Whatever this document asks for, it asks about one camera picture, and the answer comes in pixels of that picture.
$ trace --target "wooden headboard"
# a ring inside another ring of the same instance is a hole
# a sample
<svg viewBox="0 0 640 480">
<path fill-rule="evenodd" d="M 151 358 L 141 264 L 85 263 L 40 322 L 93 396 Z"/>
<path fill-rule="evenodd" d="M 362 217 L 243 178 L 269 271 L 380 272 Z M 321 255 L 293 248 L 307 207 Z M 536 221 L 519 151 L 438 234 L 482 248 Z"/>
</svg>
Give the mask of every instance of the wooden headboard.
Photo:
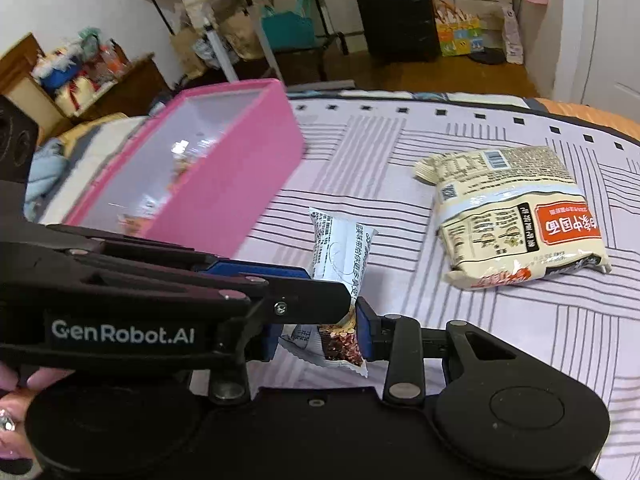
<svg viewBox="0 0 640 480">
<path fill-rule="evenodd" d="M 0 57 L 0 94 L 6 95 L 38 123 L 41 132 L 38 144 L 71 128 L 71 122 L 62 110 L 31 77 L 42 53 L 33 34 L 29 33 Z"/>
</svg>

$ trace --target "silver ring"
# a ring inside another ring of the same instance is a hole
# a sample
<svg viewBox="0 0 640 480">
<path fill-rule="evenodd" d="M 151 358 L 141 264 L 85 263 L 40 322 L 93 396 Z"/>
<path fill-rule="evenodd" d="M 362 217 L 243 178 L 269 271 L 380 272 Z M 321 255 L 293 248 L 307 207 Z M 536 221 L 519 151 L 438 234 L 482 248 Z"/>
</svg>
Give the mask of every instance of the silver ring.
<svg viewBox="0 0 640 480">
<path fill-rule="evenodd" d="M 15 431 L 15 422 L 7 410 L 0 410 L 0 431 Z"/>
</svg>

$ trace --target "barcode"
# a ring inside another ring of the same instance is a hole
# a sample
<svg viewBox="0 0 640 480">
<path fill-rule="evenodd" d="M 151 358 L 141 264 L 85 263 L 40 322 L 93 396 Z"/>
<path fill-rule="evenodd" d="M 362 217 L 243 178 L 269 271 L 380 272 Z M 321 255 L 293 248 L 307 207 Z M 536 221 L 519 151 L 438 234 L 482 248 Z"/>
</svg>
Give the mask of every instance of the barcode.
<svg viewBox="0 0 640 480">
<path fill-rule="evenodd" d="M 504 170 L 509 167 L 501 152 L 484 152 L 484 156 L 492 170 Z"/>
<path fill-rule="evenodd" d="M 449 200 L 450 198 L 455 198 L 458 196 L 458 194 L 456 193 L 456 188 L 453 184 L 449 184 L 448 186 L 443 187 L 440 193 L 442 194 L 443 202 L 445 200 Z"/>
</svg>

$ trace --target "door frame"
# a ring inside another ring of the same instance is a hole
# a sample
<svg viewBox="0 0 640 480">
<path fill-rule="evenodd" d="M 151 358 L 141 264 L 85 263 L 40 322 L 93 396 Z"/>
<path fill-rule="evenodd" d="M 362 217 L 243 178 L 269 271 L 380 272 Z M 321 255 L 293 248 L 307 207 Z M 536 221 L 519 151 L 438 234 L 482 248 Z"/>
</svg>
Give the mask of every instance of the door frame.
<svg viewBox="0 0 640 480">
<path fill-rule="evenodd" d="M 562 1 L 560 53 L 553 91 L 555 101 L 582 103 L 597 25 L 598 0 Z"/>
</svg>

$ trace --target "pink box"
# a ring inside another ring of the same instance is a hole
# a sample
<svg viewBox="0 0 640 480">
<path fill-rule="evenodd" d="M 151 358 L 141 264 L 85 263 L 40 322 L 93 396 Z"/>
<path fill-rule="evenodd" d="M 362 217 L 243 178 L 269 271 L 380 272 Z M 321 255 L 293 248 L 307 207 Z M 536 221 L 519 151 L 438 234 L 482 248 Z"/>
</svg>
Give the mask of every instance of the pink box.
<svg viewBox="0 0 640 480">
<path fill-rule="evenodd" d="M 172 147 L 202 139 L 216 142 L 169 193 Z M 133 214 L 145 196 L 168 197 L 141 237 L 233 256 L 302 160 L 303 150 L 303 136 L 280 81 L 186 90 L 143 125 L 66 222 L 122 232 L 120 215 Z"/>
</svg>

